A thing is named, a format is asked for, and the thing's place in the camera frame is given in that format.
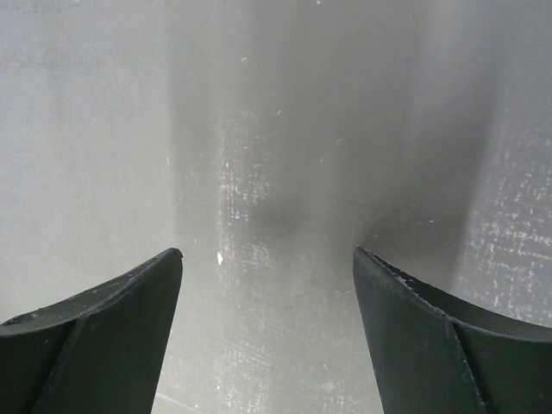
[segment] white scratch mark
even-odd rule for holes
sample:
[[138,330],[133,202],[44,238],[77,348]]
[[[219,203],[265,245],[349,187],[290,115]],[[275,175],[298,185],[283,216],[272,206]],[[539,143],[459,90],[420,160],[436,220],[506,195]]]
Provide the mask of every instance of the white scratch mark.
[[337,387],[334,385],[334,383],[332,381],[330,382],[327,382],[325,384],[322,384],[320,386],[320,388],[322,388],[323,390],[325,390],[326,392],[332,392],[334,391]]
[[350,291],[346,291],[343,293],[340,293],[338,295],[335,295],[334,298],[340,298],[341,296],[349,295],[349,293],[354,292],[354,289],[351,289]]
[[400,276],[397,276],[397,280],[402,284],[405,285],[409,290],[412,290],[412,288],[408,285],[408,281],[404,278],[401,278]]
[[189,405],[183,404],[177,399],[170,398],[169,396],[165,394],[161,394],[160,392],[155,393],[155,397],[162,399],[163,401],[166,401],[167,403],[172,403],[174,405],[177,405],[178,407],[186,408],[190,411],[197,412],[199,414],[205,414],[203,411],[198,410],[198,406],[196,405],[196,408],[190,407]]

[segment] gray floor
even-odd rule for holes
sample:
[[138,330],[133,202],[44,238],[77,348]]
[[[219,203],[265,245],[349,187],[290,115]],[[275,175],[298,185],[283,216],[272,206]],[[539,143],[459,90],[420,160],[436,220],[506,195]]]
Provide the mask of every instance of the gray floor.
[[357,243],[552,326],[551,16],[0,1],[0,318],[181,248],[155,414],[381,413]]

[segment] scratched surface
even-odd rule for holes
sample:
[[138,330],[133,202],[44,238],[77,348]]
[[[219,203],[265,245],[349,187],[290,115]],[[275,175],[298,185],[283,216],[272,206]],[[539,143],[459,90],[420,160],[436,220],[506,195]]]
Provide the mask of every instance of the scratched surface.
[[357,243],[552,326],[552,3],[516,3],[0,0],[0,318],[181,248],[155,414],[380,414]]

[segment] textured surface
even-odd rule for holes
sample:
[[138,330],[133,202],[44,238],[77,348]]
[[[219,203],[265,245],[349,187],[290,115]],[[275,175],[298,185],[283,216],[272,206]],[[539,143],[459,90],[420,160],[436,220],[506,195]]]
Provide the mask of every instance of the textured surface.
[[550,16],[1,1],[0,317],[178,246],[155,414],[381,413],[356,242],[550,325]]

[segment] gray wall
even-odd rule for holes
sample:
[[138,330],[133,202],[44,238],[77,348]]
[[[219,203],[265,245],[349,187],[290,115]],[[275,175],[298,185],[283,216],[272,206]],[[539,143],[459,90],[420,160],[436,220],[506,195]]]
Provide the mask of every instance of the gray wall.
[[552,3],[517,3],[3,0],[0,318],[180,247],[156,414],[381,413],[357,243],[552,326]]

